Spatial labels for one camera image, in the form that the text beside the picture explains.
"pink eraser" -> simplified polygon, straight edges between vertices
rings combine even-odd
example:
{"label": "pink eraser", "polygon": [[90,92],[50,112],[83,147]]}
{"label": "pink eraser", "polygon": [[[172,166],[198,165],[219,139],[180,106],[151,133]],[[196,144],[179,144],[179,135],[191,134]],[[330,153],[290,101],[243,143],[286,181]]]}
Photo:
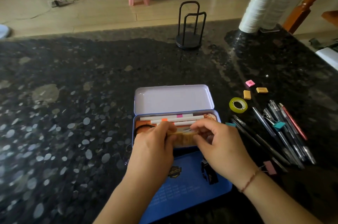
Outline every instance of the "pink eraser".
{"label": "pink eraser", "polygon": [[266,162],[263,162],[265,167],[266,167],[266,170],[268,171],[268,173],[270,175],[275,175],[277,174],[276,170],[274,169],[273,167],[273,164],[270,162],[270,161],[266,161]]}
{"label": "pink eraser", "polygon": [[246,81],[245,83],[246,83],[246,85],[249,86],[249,87],[255,85],[254,81],[252,81],[252,80]]}

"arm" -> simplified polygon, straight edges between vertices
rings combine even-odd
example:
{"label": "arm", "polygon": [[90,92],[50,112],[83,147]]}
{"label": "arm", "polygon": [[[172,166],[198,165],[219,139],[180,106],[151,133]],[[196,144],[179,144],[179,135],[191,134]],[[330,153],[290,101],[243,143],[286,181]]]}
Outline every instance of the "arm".
{"label": "arm", "polygon": [[[212,132],[212,144],[199,135],[194,136],[195,142],[216,172],[243,189],[258,167],[247,153],[237,129],[209,119],[198,120],[190,128],[199,130],[204,137]],[[321,223],[263,172],[256,175],[244,194],[266,224]]]}
{"label": "arm", "polygon": [[137,224],[151,199],[166,180],[174,161],[175,132],[173,123],[162,122],[157,127],[138,134],[126,174],[115,188],[94,224]]}

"left hand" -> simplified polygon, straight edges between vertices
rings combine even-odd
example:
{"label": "left hand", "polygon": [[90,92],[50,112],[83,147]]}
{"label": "left hand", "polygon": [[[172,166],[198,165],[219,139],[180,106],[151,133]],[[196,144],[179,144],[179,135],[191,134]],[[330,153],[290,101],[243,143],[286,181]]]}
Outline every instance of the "left hand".
{"label": "left hand", "polygon": [[136,136],[124,179],[143,190],[156,193],[165,182],[174,161],[173,142],[176,136],[165,140],[168,130],[175,132],[177,128],[173,123],[161,122]]}

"hand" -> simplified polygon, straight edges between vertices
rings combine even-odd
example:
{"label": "hand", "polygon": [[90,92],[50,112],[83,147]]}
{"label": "hand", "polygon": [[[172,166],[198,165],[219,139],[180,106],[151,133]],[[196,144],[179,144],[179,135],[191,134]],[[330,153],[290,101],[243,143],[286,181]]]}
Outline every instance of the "hand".
{"label": "hand", "polygon": [[161,122],[136,136],[125,175],[125,179],[153,194],[166,180],[174,161],[176,135],[165,140],[168,130],[175,132],[177,128],[173,123]]}
{"label": "hand", "polygon": [[[190,128],[201,134],[195,135],[194,140],[211,167],[242,189],[258,167],[247,153],[238,130],[210,119],[198,120]],[[209,144],[205,139],[212,134]]]}

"logo on lid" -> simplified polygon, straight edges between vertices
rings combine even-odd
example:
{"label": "logo on lid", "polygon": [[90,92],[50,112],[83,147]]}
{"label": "logo on lid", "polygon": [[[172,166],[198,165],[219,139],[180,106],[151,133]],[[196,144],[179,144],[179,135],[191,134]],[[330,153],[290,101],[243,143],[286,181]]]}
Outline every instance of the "logo on lid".
{"label": "logo on lid", "polygon": [[169,171],[168,177],[177,178],[181,174],[181,172],[182,172],[182,167],[172,166]]}

